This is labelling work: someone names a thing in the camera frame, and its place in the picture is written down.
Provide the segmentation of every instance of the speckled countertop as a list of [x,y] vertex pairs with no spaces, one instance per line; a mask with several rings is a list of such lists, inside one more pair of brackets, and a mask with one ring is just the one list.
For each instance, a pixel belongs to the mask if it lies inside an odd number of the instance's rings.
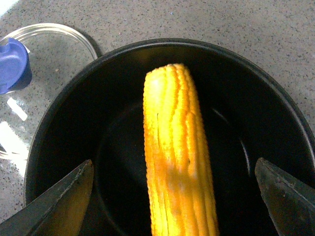
[[[77,29],[99,55],[162,37],[228,48],[273,76],[315,131],[314,1],[19,0],[0,16],[0,38],[36,23]],[[0,222],[23,207],[25,164],[0,159]]]

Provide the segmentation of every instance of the yellow corn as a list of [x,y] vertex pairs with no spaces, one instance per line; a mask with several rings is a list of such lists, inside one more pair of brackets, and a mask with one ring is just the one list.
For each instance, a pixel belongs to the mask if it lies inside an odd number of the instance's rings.
[[182,64],[149,72],[144,138],[153,236],[218,236],[209,151],[194,82]]

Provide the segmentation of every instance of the granite countertop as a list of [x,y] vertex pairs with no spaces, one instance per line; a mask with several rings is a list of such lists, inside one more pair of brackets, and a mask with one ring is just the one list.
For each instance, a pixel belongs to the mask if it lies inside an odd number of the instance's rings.
[[[152,38],[210,42],[274,77],[315,132],[314,8],[310,0],[19,0],[0,13],[0,38],[20,27],[59,23],[83,33],[99,55]],[[0,159],[0,222],[23,207],[25,166]]]

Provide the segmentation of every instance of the pot rim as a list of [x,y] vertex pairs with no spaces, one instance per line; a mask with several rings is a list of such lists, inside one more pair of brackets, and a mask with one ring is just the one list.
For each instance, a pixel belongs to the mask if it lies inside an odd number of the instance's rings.
[[241,66],[249,69],[252,73],[256,74],[258,78],[264,82],[272,91],[277,95],[279,100],[287,107],[296,120],[298,126],[300,127],[303,138],[306,141],[310,156],[313,161],[313,166],[315,168],[315,137],[311,131],[309,124],[307,123],[304,115],[297,107],[290,95],[284,90],[283,87],[268,73],[266,73],[259,66],[253,62],[247,60],[241,55],[232,52],[226,48],[197,40],[182,39],[182,38],[161,38],[161,39],[150,39],[145,41],[140,41],[126,46],[115,49],[111,52],[104,54],[98,59],[94,60],[88,64],[81,72],[79,72],[65,87],[64,89],[53,99],[50,106],[47,108],[44,116],[42,117],[39,126],[36,130],[35,136],[33,138],[31,148],[29,151],[29,157],[26,166],[25,181],[24,181],[24,206],[31,203],[34,196],[34,176],[36,175],[37,169],[37,158],[31,158],[31,156],[38,156],[39,147],[42,144],[42,137],[45,136],[47,128],[49,127],[54,115],[57,112],[58,107],[67,99],[70,93],[85,80],[89,75],[95,72],[96,69],[101,67],[104,63],[109,63],[116,57],[126,54],[130,51],[152,48],[152,47],[169,47],[169,46],[179,46],[179,47],[194,47],[201,50],[206,50],[209,52],[216,53],[218,55],[224,56],[234,62],[240,64]]

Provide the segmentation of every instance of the blue lid handle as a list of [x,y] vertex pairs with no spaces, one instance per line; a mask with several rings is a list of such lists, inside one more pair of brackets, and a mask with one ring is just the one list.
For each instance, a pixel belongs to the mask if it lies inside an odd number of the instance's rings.
[[32,80],[29,54],[18,40],[0,46],[0,94],[24,89]]

